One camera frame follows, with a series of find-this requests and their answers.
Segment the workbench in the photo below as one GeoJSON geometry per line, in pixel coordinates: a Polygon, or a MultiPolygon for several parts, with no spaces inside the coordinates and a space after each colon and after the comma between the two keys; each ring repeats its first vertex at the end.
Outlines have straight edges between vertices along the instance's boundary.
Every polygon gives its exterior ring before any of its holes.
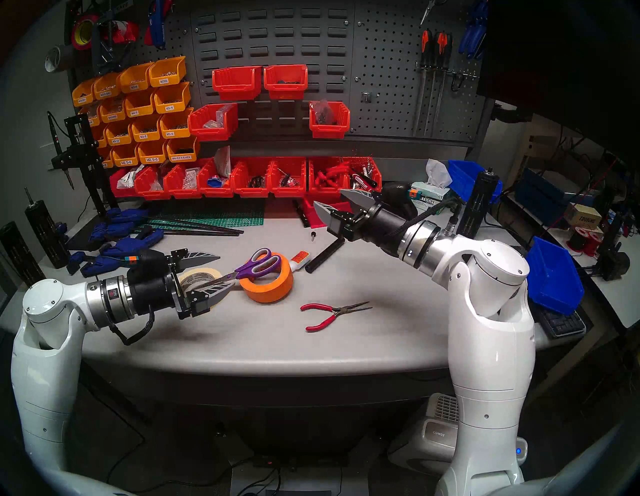
{"type": "MultiPolygon", "coordinates": [[[[244,234],[239,237],[166,236],[154,249],[169,253],[188,248],[219,255],[221,259],[208,266],[225,274],[263,246],[285,257],[300,250],[315,256],[335,240],[326,228],[319,228],[311,241],[311,230],[302,227],[290,207],[290,200],[270,200],[264,225],[243,227],[244,234]]],[[[432,220],[444,227],[450,215],[445,211],[432,220]]],[[[85,215],[70,236],[92,217],[85,215]]],[[[503,229],[480,228],[478,239],[487,238],[517,244],[503,229]]],[[[47,277],[64,284],[85,280],[79,272],[70,276],[66,268],[53,269],[48,259],[40,265],[47,277]]],[[[125,272],[119,269],[100,278],[125,272]]],[[[25,290],[22,285],[13,296],[0,317],[0,328],[17,331],[25,290]]],[[[426,275],[372,243],[346,242],[312,274],[304,269],[295,272],[291,292],[276,303],[256,303],[236,285],[202,316],[181,321],[172,308],[156,312],[151,332],[129,347],[108,329],[89,333],[84,339],[83,358],[119,370],[127,367],[181,376],[380,376],[446,369],[448,311],[447,291],[426,275]],[[301,312],[305,303],[343,306],[367,300],[372,310],[341,316],[317,333],[305,331],[306,326],[328,317],[317,310],[301,312]]],[[[146,316],[136,317],[118,326],[130,336],[146,321],[146,316]]],[[[536,324],[538,349],[566,341],[549,340],[536,324]]]]}

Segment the purple scissors handle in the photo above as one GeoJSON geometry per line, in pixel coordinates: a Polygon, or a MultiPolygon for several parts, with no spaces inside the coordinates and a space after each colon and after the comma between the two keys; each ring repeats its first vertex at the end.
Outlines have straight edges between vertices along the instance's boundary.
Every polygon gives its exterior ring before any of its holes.
{"type": "Polygon", "coordinates": [[[280,268],[280,263],[282,263],[281,256],[272,255],[269,248],[261,248],[252,255],[246,264],[236,269],[236,279],[265,276],[277,271],[280,268]]]}

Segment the red wire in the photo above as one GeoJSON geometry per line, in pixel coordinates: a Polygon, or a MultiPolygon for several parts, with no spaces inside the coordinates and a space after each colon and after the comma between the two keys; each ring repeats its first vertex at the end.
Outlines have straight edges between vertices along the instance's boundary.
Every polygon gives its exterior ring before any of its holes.
{"type": "MultiPolygon", "coordinates": [[[[587,193],[589,193],[592,189],[595,189],[595,188],[596,188],[596,186],[598,186],[598,185],[602,182],[602,180],[603,180],[603,179],[605,178],[605,176],[609,173],[609,171],[610,171],[610,170],[611,170],[611,168],[616,164],[616,162],[617,162],[617,161],[618,161],[618,159],[617,159],[617,158],[615,158],[615,159],[613,160],[613,162],[609,165],[608,169],[607,169],[606,171],[604,171],[604,174],[602,175],[602,177],[601,177],[600,179],[598,179],[598,180],[595,182],[595,184],[594,184],[593,186],[591,186],[589,189],[587,189],[587,191],[586,191],[584,194],[582,194],[581,196],[585,196],[585,195],[586,195],[587,193]]],[[[554,225],[556,225],[556,224],[558,223],[558,221],[559,221],[562,217],[564,217],[564,213],[563,213],[562,215],[560,215],[560,217],[558,217],[558,218],[554,221],[554,223],[553,223],[553,224],[551,224],[549,227],[547,227],[547,231],[548,231],[549,229],[551,229],[554,225]]]]}

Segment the yellow storage bin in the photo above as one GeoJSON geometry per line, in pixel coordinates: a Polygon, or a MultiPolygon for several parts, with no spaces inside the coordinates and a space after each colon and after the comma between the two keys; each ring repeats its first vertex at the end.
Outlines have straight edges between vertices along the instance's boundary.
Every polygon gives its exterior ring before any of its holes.
{"type": "Polygon", "coordinates": [[[95,127],[97,125],[100,125],[100,116],[98,115],[99,107],[100,107],[100,103],[95,102],[85,107],[82,107],[78,112],[78,114],[86,114],[86,116],[89,119],[89,125],[91,127],[95,127]]]}
{"type": "Polygon", "coordinates": [[[131,134],[136,142],[155,141],[160,139],[157,114],[145,115],[134,119],[131,123],[131,134]]]}
{"type": "Polygon", "coordinates": [[[106,124],[99,124],[91,128],[91,134],[93,135],[93,139],[98,142],[98,149],[104,148],[107,146],[107,139],[104,136],[104,129],[106,127],[107,127],[106,124]]]}
{"type": "Polygon", "coordinates": [[[110,72],[99,77],[93,84],[93,94],[96,100],[117,97],[120,94],[119,72],[110,72]]]}
{"type": "Polygon", "coordinates": [[[136,146],[136,153],[143,164],[161,164],[166,160],[166,141],[143,141],[136,146]]]}
{"type": "Polygon", "coordinates": [[[187,74],[185,57],[173,57],[159,60],[149,70],[149,82],[154,88],[178,84],[187,74]]]}
{"type": "Polygon", "coordinates": [[[190,100],[191,92],[189,91],[188,81],[175,86],[158,88],[154,93],[154,104],[156,105],[156,112],[159,114],[182,112],[187,108],[190,100]]]}
{"type": "Polygon", "coordinates": [[[154,90],[128,94],[124,99],[124,109],[128,117],[149,115],[154,112],[154,90]]]}
{"type": "Polygon", "coordinates": [[[122,93],[146,90],[149,87],[149,69],[153,64],[153,62],[148,62],[123,70],[118,76],[122,93]]]}
{"type": "Polygon", "coordinates": [[[115,97],[105,100],[98,107],[98,114],[102,122],[124,120],[127,116],[124,111],[124,98],[115,97]]]}
{"type": "Polygon", "coordinates": [[[160,118],[160,132],[163,138],[187,138],[191,136],[187,117],[193,112],[193,107],[189,107],[182,112],[164,114],[160,118]]]}
{"type": "Polygon", "coordinates": [[[132,140],[131,124],[127,121],[112,122],[105,128],[104,136],[112,147],[128,145],[132,140]]]}
{"type": "Polygon", "coordinates": [[[130,165],[138,165],[138,155],[136,147],[130,145],[118,145],[111,149],[111,160],[117,167],[127,167],[130,165]]]}
{"type": "Polygon", "coordinates": [[[95,100],[93,94],[93,84],[96,78],[87,79],[76,86],[75,90],[71,92],[71,98],[74,101],[74,107],[81,107],[87,105],[95,100]]]}
{"type": "Polygon", "coordinates": [[[166,142],[166,154],[171,162],[195,162],[199,152],[200,142],[195,136],[166,142]]]}

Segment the blue bin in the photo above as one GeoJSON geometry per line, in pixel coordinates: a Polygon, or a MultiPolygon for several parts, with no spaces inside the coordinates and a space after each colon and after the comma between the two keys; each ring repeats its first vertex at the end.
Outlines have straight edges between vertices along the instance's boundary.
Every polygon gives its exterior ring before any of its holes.
{"type": "MultiPolygon", "coordinates": [[[[476,182],[476,177],[480,171],[484,170],[484,167],[475,162],[465,160],[449,160],[448,162],[449,175],[452,179],[449,187],[465,202],[468,202],[471,191],[474,188],[474,183],[476,182]]],[[[491,203],[495,203],[500,193],[502,193],[502,181],[499,180],[491,197],[491,203]]]]}
{"type": "Polygon", "coordinates": [[[582,300],[584,288],[569,252],[534,236],[527,262],[529,297],[554,312],[574,313],[582,300]]]}

